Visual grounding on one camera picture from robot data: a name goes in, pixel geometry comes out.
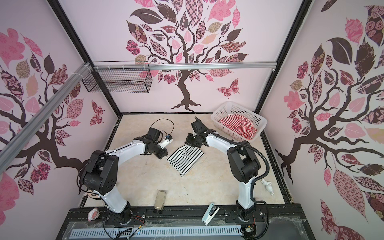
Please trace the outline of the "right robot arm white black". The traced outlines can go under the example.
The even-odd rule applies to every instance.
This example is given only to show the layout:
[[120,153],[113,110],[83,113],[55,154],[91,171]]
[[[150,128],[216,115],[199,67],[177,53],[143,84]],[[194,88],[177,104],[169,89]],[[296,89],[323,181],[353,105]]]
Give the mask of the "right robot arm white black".
[[259,150],[252,147],[249,142],[229,140],[208,128],[198,118],[195,118],[191,126],[193,132],[187,135],[187,145],[197,148],[201,148],[203,145],[212,147],[228,157],[232,175],[239,182],[237,215],[244,222],[250,220],[257,213],[257,204],[265,203],[256,200],[254,188],[256,182],[266,177],[270,172],[267,158]]

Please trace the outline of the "black white striped tank top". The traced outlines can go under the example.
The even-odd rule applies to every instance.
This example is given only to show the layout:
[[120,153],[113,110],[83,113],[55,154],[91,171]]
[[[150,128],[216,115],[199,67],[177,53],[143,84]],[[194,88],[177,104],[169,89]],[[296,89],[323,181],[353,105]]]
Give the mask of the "black white striped tank top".
[[184,145],[168,157],[167,161],[183,177],[204,155],[198,147]]

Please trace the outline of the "red white striped tank top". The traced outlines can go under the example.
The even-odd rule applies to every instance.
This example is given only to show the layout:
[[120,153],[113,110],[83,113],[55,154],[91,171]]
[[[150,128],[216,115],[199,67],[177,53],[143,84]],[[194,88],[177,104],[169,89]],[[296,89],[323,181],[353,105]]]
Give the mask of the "red white striped tank top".
[[224,117],[219,120],[219,123],[246,140],[251,140],[258,132],[251,119],[238,114]]

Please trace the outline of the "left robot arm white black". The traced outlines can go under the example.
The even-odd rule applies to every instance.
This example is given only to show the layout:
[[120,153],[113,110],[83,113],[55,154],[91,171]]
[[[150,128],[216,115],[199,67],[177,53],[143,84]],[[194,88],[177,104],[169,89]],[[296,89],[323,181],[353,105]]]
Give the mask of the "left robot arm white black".
[[128,224],[133,213],[130,203],[117,188],[119,166],[127,160],[143,155],[154,155],[158,159],[168,155],[166,146],[172,143],[170,134],[149,128],[147,134],[134,138],[132,142],[114,150],[94,151],[87,164],[80,171],[79,186],[85,186],[98,195],[106,204],[110,217],[121,225]]

